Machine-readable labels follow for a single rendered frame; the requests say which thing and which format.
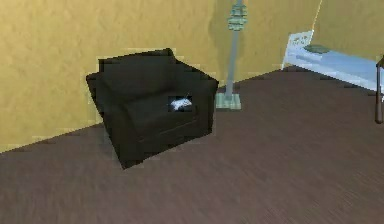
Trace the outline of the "white remote control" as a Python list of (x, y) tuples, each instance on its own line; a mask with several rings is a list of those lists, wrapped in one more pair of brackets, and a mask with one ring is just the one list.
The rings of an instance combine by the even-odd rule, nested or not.
[(181, 110), (187, 106), (191, 106), (192, 102), (188, 98), (180, 98), (171, 102), (171, 108), (175, 111)]

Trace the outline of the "grey-green floor lamp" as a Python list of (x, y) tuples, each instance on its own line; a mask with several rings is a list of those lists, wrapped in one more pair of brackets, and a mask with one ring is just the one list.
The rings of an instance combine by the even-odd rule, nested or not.
[(247, 15), (247, 7), (243, 0), (236, 0), (236, 3), (231, 8), (230, 16), (227, 19), (228, 29), (232, 32), (231, 51), (225, 92), (216, 94), (215, 101), (217, 109), (241, 109), (240, 95), (233, 92), (233, 87), (239, 33), (244, 29), (244, 26), (247, 23)]

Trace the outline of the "green dish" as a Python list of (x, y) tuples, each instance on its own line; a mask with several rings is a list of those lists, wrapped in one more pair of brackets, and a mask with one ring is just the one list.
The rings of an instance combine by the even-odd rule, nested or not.
[(322, 45), (318, 45), (318, 44), (309, 44), (305, 46), (304, 49), (308, 52), (316, 53), (316, 54), (324, 54), (330, 51), (329, 48)]

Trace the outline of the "pale blue low table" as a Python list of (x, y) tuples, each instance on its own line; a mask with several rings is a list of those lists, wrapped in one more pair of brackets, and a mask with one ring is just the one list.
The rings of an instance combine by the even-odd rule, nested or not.
[(311, 53), (305, 47), (311, 44), (313, 33), (310, 30), (288, 36), (281, 68), (291, 64), (368, 90), (377, 89), (375, 61), (333, 50), (322, 54)]

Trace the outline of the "dark brown chair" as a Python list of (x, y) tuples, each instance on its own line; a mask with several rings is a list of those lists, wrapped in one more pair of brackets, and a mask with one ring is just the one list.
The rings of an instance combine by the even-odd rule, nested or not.
[(381, 96), (381, 69), (384, 68), (384, 55), (376, 63), (376, 104), (375, 104), (375, 122), (383, 123), (382, 114), (382, 96)]

